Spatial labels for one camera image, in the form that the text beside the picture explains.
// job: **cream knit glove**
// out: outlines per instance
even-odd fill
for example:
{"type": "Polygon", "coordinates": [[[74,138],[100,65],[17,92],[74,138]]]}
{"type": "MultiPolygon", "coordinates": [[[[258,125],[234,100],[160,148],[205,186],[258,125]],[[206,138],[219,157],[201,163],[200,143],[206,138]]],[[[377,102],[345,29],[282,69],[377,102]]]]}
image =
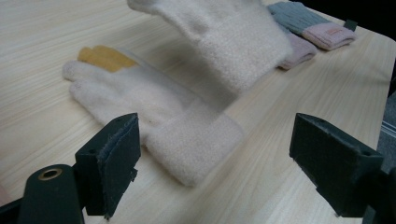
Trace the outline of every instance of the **cream knit glove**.
{"type": "Polygon", "coordinates": [[[276,68],[291,46],[260,0],[128,0],[134,10],[160,15],[231,91],[241,93],[276,68]]]}
{"type": "Polygon", "coordinates": [[[141,143],[186,186],[201,182],[243,138],[241,128],[191,91],[128,53],[81,50],[64,65],[70,93],[98,121],[137,112],[141,143]]]}

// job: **black plastic part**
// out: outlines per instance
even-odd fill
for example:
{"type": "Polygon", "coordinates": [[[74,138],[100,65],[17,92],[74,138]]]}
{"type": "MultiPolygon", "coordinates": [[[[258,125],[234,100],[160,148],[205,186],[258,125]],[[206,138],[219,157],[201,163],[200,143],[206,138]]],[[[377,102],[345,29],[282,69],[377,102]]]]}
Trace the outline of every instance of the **black plastic part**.
{"type": "Polygon", "coordinates": [[[58,164],[30,175],[21,200],[18,224],[84,223],[74,170],[58,164]]]}
{"type": "Polygon", "coordinates": [[[376,211],[374,224],[396,223],[396,168],[379,171],[361,181],[361,194],[376,211]]]}
{"type": "Polygon", "coordinates": [[[17,223],[18,215],[20,214],[21,199],[14,202],[7,203],[0,207],[0,223],[14,224],[17,223]]]}
{"type": "Polygon", "coordinates": [[[297,114],[290,156],[341,217],[362,217],[367,202],[360,181],[377,173],[381,154],[323,119],[297,114]]]}
{"type": "Polygon", "coordinates": [[[351,31],[355,31],[357,26],[358,26],[358,23],[356,21],[352,21],[352,20],[346,20],[346,22],[344,23],[344,27],[351,31]]]}
{"type": "Polygon", "coordinates": [[[78,191],[88,215],[113,216],[139,158],[136,113],[113,119],[76,153],[78,191]]]}

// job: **gray knit glove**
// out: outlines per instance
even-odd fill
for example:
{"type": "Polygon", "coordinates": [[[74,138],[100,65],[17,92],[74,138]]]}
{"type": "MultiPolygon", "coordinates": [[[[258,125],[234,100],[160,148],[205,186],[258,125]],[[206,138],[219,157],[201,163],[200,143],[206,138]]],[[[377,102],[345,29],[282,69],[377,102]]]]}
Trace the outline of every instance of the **gray knit glove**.
{"type": "Polygon", "coordinates": [[[260,0],[128,0],[128,6],[175,25],[233,92],[247,90],[291,54],[260,0]]]}
{"type": "Polygon", "coordinates": [[[324,19],[299,2],[279,2],[268,9],[278,23],[322,49],[337,49],[357,38],[353,31],[324,19]]]}

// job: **gray fabric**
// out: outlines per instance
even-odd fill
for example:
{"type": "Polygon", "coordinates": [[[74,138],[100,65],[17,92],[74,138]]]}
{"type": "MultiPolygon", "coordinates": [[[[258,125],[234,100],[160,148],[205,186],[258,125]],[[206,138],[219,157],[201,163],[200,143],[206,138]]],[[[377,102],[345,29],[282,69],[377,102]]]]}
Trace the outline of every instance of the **gray fabric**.
{"type": "Polygon", "coordinates": [[[291,31],[290,30],[288,30],[286,27],[284,27],[283,25],[281,25],[281,24],[279,24],[278,23],[278,25],[279,25],[279,28],[285,33],[285,34],[291,34],[291,31]]]}
{"type": "MultiPolygon", "coordinates": [[[[396,126],[396,94],[391,95],[387,100],[384,121],[396,126]]],[[[396,138],[382,130],[379,135],[377,150],[385,158],[383,170],[389,172],[392,167],[396,166],[396,138]]]]}
{"type": "Polygon", "coordinates": [[[268,9],[279,24],[297,35],[310,26],[330,22],[299,2],[279,2],[268,6],[268,9]]]}

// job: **glove cuff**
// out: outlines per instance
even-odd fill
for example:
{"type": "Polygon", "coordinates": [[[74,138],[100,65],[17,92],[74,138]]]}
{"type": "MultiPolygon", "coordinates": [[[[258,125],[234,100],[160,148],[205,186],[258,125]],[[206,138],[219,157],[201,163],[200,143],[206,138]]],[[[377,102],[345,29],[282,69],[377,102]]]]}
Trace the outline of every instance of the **glove cuff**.
{"type": "Polygon", "coordinates": [[[353,31],[334,22],[310,26],[303,30],[303,37],[326,50],[337,49],[357,38],[353,31]]]}
{"type": "Polygon", "coordinates": [[[151,155],[186,186],[200,183],[243,138],[229,117],[194,101],[181,116],[148,135],[151,155]]]}
{"type": "Polygon", "coordinates": [[[286,35],[263,5],[231,17],[207,32],[197,45],[219,80],[237,93],[247,90],[292,52],[286,35]]]}
{"type": "Polygon", "coordinates": [[[280,67],[291,69],[299,63],[312,59],[317,54],[318,50],[313,44],[292,33],[287,36],[293,47],[293,54],[287,57],[280,67]]]}

